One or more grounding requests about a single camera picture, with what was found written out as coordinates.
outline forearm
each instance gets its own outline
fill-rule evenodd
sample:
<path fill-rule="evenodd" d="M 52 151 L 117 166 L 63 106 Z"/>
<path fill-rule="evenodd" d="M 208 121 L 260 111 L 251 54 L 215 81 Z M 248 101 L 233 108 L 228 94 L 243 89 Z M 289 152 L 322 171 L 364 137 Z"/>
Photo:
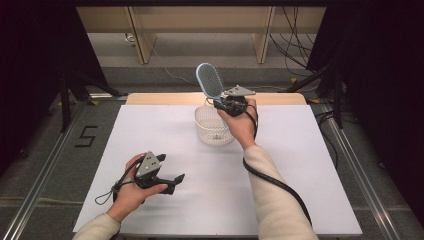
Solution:
<path fill-rule="evenodd" d="M 120 228 L 119 222 L 104 213 L 81 227 L 73 240 L 109 240 Z"/>
<path fill-rule="evenodd" d="M 120 223 L 131 213 L 131 210 L 125 209 L 125 207 L 125 205 L 113 204 L 106 213 L 113 220 Z"/>
<path fill-rule="evenodd" d="M 252 145 L 246 162 L 257 171 L 284 182 L 269 154 Z M 259 239 L 318 239 L 297 200 L 285 190 L 249 174 L 259 223 Z"/>

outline cable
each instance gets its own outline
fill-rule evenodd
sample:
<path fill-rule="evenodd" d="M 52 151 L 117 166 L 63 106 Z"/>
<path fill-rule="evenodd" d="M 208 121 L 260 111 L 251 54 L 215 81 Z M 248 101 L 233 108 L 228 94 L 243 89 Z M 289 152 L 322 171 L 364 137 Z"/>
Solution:
<path fill-rule="evenodd" d="M 306 57 L 308 58 L 308 60 L 309 60 L 309 56 L 308 56 L 308 54 L 306 53 L 306 51 L 305 51 L 305 48 L 303 47 L 303 45 L 302 45 L 302 42 L 299 40 L 299 36 L 297 35 L 297 14 L 298 14 L 298 12 L 299 12 L 299 7 L 298 6 L 295 6 L 294 7 L 294 23 L 293 23 L 293 30 L 292 30 L 292 32 L 294 32 L 294 35 L 295 35 L 295 37 L 296 37 L 296 40 L 297 40 L 297 44 L 298 44 L 298 46 L 302 46 L 302 47 L 299 47 L 298 49 L 299 49 L 299 53 L 300 53 L 300 55 L 302 56 L 302 58 L 303 58 L 303 61 L 305 62 L 305 64 L 307 64 L 308 62 L 305 60 L 305 58 L 303 57 L 303 54 L 302 54 L 302 49 L 303 49 L 303 52 L 305 53 L 305 55 L 306 55 Z"/>
<path fill-rule="evenodd" d="M 289 58 L 290 60 L 292 60 L 293 62 L 295 62 L 296 64 L 298 64 L 299 66 L 301 66 L 301 67 L 303 67 L 303 68 L 305 68 L 306 69 L 306 65 L 304 65 L 303 63 L 301 63 L 301 62 L 299 62 L 297 59 L 295 59 L 293 56 L 291 56 L 287 51 L 288 51 L 288 47 L 287 47 L 287 49 L 286 50 L 284 50 L 275 40 L 274 40 L 274 38 L 272 37 L 272 35 L 270 34 L 269 35 L 270 37 L 271 37 L 271 40 L 273 41 L 273 43 L 274 43 L 274 45 L 275 45 L 275 47 L 286 57 L 286 58 Z"/>
<path fill-rule="evenodd" d="M 248 112 L 247 112 L 247 110 L 242 109 L 242 110 L 243 110 L 243 112 L 244 112 L 244 113 L 246 113 L 246 115 L 250 118 L 250 120 L 252 120 L 252 123 L 253 123 L 253 126 L 254 126 L 254 134 L 253 134 L 253 138 L 255 139 L 255 138 L 256 138 L 256 133 L 257 133 L 257 131 L 258 131 L 258 126 L 259 126 L 259 115 L 258 115 L 258 111 L 257 111 L 256 107 L 254 107 L 254 106 L 252 106 L 252 105 L 247 105 L 247 106 L 251 106 L 251 107 L 253 107 L 253 109 L 255 109 L 256 121 L 255 121 L 255 119 L 253 118 L 253 116 L 252 116 L 250 113 L 248 113 Z M 299 194 L 297 194 L 297 193 L 296 193 L 296 191 L 295 191 L 295 190 L 293 190 L 291 187 L 289 187 L 287 184 L 285 184 L 285 183 L 281 182 L 280 180 L 275 179 L 275 178 L 273 178 L 273 177 L 271 177 L 271 176 L 268 176 L 268 175 L 266 175 L 266 174 L 264 174 L 264 173 L 259 172 L 259 171 L 258 171 L 258 170 L 256 170 L 256 169 L 254 169 L 252 166 L 250 166 L 250 165 L 246 162 L 246 160 L 244 159 L 244 157 L 243 157 L 243 166 L 244 166 L 244 167 L 246 168 L 246 170 L 247 170 L 248 172 L 250 172 L 251 174 L 253 174 L 253 175 L 255 175 L 255 176 L 257 176 L 257 177 L 261 178 L 262 180 L 265 180 L 265 181 L 267 181 L 267 182 L 269 182 L 269 183 L 271 183 L 271 184 L 273 184 L 273 185 L 275 185 L 275 186 L 277 186 L 277 187 L 279 187 L 279 188 L 281 188 L 281 189 L 283 189 L 283 190 L 287 191 L 288 193 L 290 193 L 290 194 L 291 194 L 291 195 L 292 195 L 292 196 L 293 196 L 293 197 L 297 200 L 297 202 L 299 203 L 300 207 L 301 207 L 301 208 L 302 208 L 302 210 L 303 210 L 303 213 L 305 214 L 306 218 L 308 219 L 309 223 L 310 223 L 310 224 L 311 224 L 311 226 L 312 226 L 312 220 L 311 220 L 311 217 L 309 216 L 308 209 L 306 208 L 306 205 L 305 205 L 305 203 L 303 202 L 302 198 L 299 196 Z"/>
<path fill-rule="evenodd" d="M 143 37 L 144 37 L 144 39 L 146 40 L 146 42 L 149 44 L 149 46 L 152 48 L 153 53 L 156 55 L 156 57 L 158 57 L 159 61 L 161 61 L 162 63 L 164 63 L 164 61 L 162 60 L 162 57 L 160 57 L 160 56 L 159 56 L 159 54 L 156 52 L 156 50 L 155 50 L 155 48 L 153 47 L 153 45 L 149 42 L 149 39 L 147 39 L 144 35 L 143 35 Z M 184 82 L 186 82 L 186 83 L 188 83 L 188 84 L 191 84 L 191 85 L 194 85 L 194 86 L 199 86 L 199 84 L 198 84 L 198 83 L 192 83 L 192 82 L 188 81 L 187 79 L 185 79 L 185 78 L 183 78 L 183 77 L 178 77 L 178 76 L 174 76 L 174 75 L 172 75 L 172 74 L 168 71 L 168 68 L 167 68 L 167 67 L 164 67 L 164 68 L 165 68 L 166 73 L 167 73 L 170 77 L 175 78 L 175 79 L 183 80 Z"/>
<path fill-rule="evenodd" d="M 94 201 L 95 201 L 98 205 L 103 205 L 103 204 L 105 204 L 105 203 L 107 202 L 107 200 L 109 200 L 109 198 L 110 198 L 110 196 L 112 196 L 112 194 L 114 194 L 114 199 L 115 199 L 115 198 L 116 198 L 116 194 L 119 192 L 119 190 L 121 189 L 121 187 L 122 187 L 123 185 L 128 184 L 128 183 L 133 183 L 133 181 L 126 182 L 126 183 L 122 183 L 122 182 L 124 181 L 124 179 L 125 179 L 125 177 L 127 176 L 127 174 L 130 172 L 130 170 L 131 170 L 131 169 L 132 169 L 135 165 L 139 164 L 142 160 L 143 160 L 143 157 L 141 157 L 140 159 L 137 159 L 135 162 L 133 162 L 133 163 L 131 164 L 131 166 L 129 166 L 129 167 L 125 170 L 125 172 L 124 172 L 124 174 L 122 175 L 122 177 L 121 177 L 118 181 L 116 181 L 116 183 L 112 186 L 112 188 L 110 189 L 110 191 L 109 191 L 109 192 L 107 192 L 107 193 L 105 193 L 105 194 L 103 194 L 103 195 L 100 195 L 100 196 L 96 197 L 96 199 L 94 199 Z M 97 200 L 98 200 L 99 198 L 104 197 L 104 196 L 107 196 L 106 200 L 105 200 L 104 202 L 99 203 Z"/>
<path fill-rule="evenodd" d="M 319 131 L 321 132 L 322 136 L 324 136 L 324 138 L 327 140 L 327 142 L 330 144 L 330 146 L 333 149 L 334 155 L 335 155 L 335 160 L 334 160 L 334 167 L 337 169 L 339 166 L 339 154 L 337 152 L 336 147 L 334 146 L 334 144 L 330 141 L 330 138 L 328 137 L 328 135 L 322 130 L 321 125 L 327 121 L 330 118 L 333 118 L 333 113 L 334 111 L 328 111 L 328 112 L 323 112 L 320 114 L 315 115 L 315 118 L 321 116 L 320 120 L 318 121 L 318 128 Z"/>
<path fill-rule="evenodd" d="M 304 47 L 304 46 L 300 46 L 300 45 L 296 45 L 296 44 L 294 44 L 294 43 L 292 43 L 292 42 L 289 42 L 289 40 L 287 40 L 287 39 L 285 39 L 284 38 L 284 36 L 283 36 L 283 34 L 281 34 L 280 33 L 280 37 L 285 41 L 285 42 L 287 42 L 288 44 L 291 44 L 292 46 L 294 46 L 294 47 L 299 47 L 299 48 L 302 48 L 302 49 L 305 49 L 305 50 L 308 50 L 308 51 L 312 51 L 312 49 L 310 49 L 310 48 L 307 48 L 307 47 Z"/>
<path fill-rule="evenodd" d="M 309 39 L 309 41 L 311 42 L 312 45 L 314 45 L 314 41 L 312 41 L 311 37 L 309 37 L 309 34 L 305 34 L 306 37 Z"/>
<path fill-rule="evenodd" d="M 290 36 L 290 43 L 291 43 L 291 39 L 293 38 L 293 36 L 296 38 L 296 40 L 297 40 L 297 43 L 298 43 L 298 45 L 299 46 L 302 46 L 302 43 L 300 42 L 300 40 L 299 40 L 299 37 L 298 37 L 298 35 L 297 35 L 297 13 L 298 13 L 298 11 L 299 11 L 299 8 L 298 7 L 293 7 L 293 12 L 294 12 L 294 16 L 293 16 L 293 18 L 294 18 L 294 23 L 293 23 L 293 25 L 291 24 L 291 21 L 290 21 L 290 19 L 289 19 L 289 17 L 288 17 L 288 15 L 287 15 L 287 13 L 286 13 L 286 9 L 284 8 L 284 7 L 282 7 L 283 8 L 283 12 L 284 12 L 284 15 L 285 15 L 285 17 L 286 17 L 286 19 L 287 19 L 287 22 L 288 22 L 288 24 L 289 24 L 289 26 L 290 26 L 290 29 L 291 29 L 291 31 L 292 31 L 292 35 Z M 302 59 L 303 59 L 303 61 L 305 62 L 305 64 L 307 63 L 307 61 L 305 60 L 305 58 L 304 58 L 304 56 L 303 56 L 303 54 L 302 54 L 302 51 L 301 51 L 301 49 L 299 48 L 299 52 L 300 52 L 300 55 L 302 56 Z"/>

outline white table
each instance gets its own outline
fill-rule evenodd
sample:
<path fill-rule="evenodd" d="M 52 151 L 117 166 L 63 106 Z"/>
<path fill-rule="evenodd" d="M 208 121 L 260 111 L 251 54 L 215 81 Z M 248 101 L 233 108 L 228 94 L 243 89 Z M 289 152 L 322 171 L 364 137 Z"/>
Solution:
<path fill-rule="evenodd" d="M 174 195 L 155 195 L 122 223 L 121 233 L 146 237 L 254 237 L 253 199 L 242 149 L 204 144 L 196 135 L 195 105 L 125 105 L 75 225 L 111 205 L 94 202 L 110 190 L 134 155 L 167 154 L 158 176 L 185 173 Z M 307 105 L 260 105 L 257 143 L 273 156 L 287 183 L 303 198 L 320 237 L 362 231 Z"/>

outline white mesh basket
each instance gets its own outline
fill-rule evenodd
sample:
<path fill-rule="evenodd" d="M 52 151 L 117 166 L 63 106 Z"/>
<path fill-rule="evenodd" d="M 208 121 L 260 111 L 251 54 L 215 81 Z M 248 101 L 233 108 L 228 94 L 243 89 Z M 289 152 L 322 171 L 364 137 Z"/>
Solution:
<path fill-rule="evenodd" d="M 228 126 L 213 106 L 201 106 L 194 111 L 197 136 L 202 142 L 214 146 L 223 146 L 234 140 Z"/>

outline hand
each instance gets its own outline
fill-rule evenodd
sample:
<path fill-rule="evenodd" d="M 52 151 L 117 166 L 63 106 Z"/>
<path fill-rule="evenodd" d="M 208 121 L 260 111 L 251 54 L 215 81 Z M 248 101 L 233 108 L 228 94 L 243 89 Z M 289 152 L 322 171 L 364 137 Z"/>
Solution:
<path fill-rule="evenodd" d="M 258 116 L 256 115 L 255 110 L 256 100 L 246 98 L 246 101 L 247 105 L 249 105 L 247 106 L 246 111 L 250 113 L 255 120 L 257 120 Z M 237 139 L 243 149 L 256 145 L 254 139 L 254 124 L 245 113 L 242 113 L 237 117 L 231 117 L 225 111 L 218 110 L 218 115 L 227 122 L 231 134 Z"/>
<path fill-rule="evenodd" d="M 146 155 L 146 153 L 134 156 L 127 162 L 125 169 L 129 168 L 131 164 L 144 155 Z M 126 178 L 134 179 L 135 173 L 136 168 L 134 166 L 128 172 Z M 107 214 L 117 222 L 122 222 L 122 220 L 132 211 L 136 210 L 146 198 L 164 191 L 167 187 L 168 185 L 166 184 L 159 184 L 148 189 L 142 189 L 138 187 L 136 183 L 124 184 L 118 192 L 116 201 L 107 211 Z"/>

